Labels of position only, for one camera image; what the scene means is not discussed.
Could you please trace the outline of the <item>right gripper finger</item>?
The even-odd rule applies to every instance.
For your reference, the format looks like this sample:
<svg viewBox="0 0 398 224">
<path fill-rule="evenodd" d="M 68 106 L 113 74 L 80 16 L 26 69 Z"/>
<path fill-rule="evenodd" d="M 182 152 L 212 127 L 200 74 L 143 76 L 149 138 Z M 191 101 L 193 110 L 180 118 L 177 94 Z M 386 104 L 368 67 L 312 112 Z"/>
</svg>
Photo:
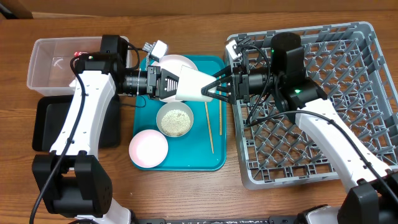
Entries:
<svg viewBox="0 0 398 224">
<path fill-rule="evenodd" d="M 225 83 L 224 86 L 220 81 L 214 81 L 204 86 L 201 89 L 201 94 L 226 103 L 233 102 L 233 86 L 230 83 Z"/>
<path fill-rule="evenodd" d="M 226 77 L 230 77 L 232 75 L 232 68 L 230 65 L 226 66 L 225 68 L 222 68 L 218 72 L 213 74 L 213 77 L 223 79 Z"/>
</svg>

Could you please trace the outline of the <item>white cup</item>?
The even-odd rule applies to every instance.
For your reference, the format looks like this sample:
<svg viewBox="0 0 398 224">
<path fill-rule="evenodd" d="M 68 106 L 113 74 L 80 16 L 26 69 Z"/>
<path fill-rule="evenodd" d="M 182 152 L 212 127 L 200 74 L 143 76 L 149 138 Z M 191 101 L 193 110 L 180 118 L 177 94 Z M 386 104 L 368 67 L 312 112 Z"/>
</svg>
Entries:
<svg viewBox="0 0 398 224">
<path fill-rule="evenodd" d="M 216 78 L 211 75 L 183 65 L 179 75 L 175 99 L 181 101 L 211 102 L 213 99 L 202 95 L 201 89 L 215 80 Z"/>
</svg>

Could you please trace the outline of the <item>grey bowl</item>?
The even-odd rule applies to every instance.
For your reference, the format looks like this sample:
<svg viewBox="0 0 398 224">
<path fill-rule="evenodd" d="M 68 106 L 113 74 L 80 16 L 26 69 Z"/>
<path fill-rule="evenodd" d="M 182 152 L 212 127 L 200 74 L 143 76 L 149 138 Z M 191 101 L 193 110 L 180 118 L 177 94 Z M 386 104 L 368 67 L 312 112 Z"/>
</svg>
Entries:
<svg viewBox="0 0 398 224">
<path fill-rule="evenodd" d="M 193 126 L 193 112 L 182 102 L 171 102 L 163 105 L 156 116 L 160 132 L 168 137 L 180 137 L 189 132 Z"/>
</svg>

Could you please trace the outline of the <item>white rice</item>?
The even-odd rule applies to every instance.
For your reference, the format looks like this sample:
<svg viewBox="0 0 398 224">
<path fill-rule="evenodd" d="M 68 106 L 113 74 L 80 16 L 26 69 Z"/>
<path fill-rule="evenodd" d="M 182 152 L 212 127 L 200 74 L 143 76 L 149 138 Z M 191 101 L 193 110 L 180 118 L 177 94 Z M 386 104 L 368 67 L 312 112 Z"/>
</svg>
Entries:
<svg viewBox="0 0 398 224">
<path fill-rule="evenodd" d="M 182 110 L 170 110 L 161 119 L 160 125 L 166 135 L 182 136 L 189 131 L 191 119 Z"/>
</svg>

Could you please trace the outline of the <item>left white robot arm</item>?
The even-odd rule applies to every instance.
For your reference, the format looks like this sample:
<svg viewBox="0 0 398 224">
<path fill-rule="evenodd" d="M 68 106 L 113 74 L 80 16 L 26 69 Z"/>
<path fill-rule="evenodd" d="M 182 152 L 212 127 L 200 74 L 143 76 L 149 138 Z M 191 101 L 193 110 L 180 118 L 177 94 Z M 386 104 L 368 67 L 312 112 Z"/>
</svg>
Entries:
<svg viewBox="0 0 398 224">
<path fill-rule="evenodd" d="M 179 78 L 158 66 L 128 67 L 132 49 L 126 39 L 104 35 L 98 52 L 70 60 L 76 86 L 67 117 L 49 153 L 32 162 L 36 202 L 73 223 L 137 223 L 134 212 L 114 199 L 111 178 L 98 160 L 104 118 L 116 95 L 168 98 Z"/>
</svg>

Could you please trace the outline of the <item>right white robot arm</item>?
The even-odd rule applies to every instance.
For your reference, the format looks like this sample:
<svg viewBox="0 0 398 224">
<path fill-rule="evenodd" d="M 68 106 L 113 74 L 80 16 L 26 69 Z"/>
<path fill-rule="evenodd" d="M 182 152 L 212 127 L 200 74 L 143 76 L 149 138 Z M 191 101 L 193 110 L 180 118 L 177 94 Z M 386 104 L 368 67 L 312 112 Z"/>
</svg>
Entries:
<svg viewBox="0 0 398 224">
<path fill-rule="evenodd" d="M 226 67 L 201 93 L 230 104 L 272 95 L 278 116 L 287 116 L 332 164 L 346 190 L 342 205 L 310 208 L 295 223 L 396 223 L 397 172 L 369 152 L 340 118 L 325 91 L 307 76 L 304 59 L 300 36 L 279 33 L 271 38 L 265 68 Z"/>
</svg>

